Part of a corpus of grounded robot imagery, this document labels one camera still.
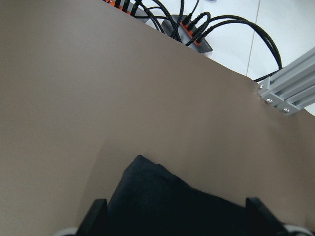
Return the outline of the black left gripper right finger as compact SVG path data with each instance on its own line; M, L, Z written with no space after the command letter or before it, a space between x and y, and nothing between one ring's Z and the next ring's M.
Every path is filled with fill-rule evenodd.
M258 197L246 198L245 210L249 236L289 235L289 231Z

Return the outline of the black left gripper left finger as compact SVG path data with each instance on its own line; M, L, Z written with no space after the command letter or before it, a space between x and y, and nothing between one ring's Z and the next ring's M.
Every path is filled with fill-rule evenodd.
M96 199L81 222L77 236L106 236L108 234L107 200Z

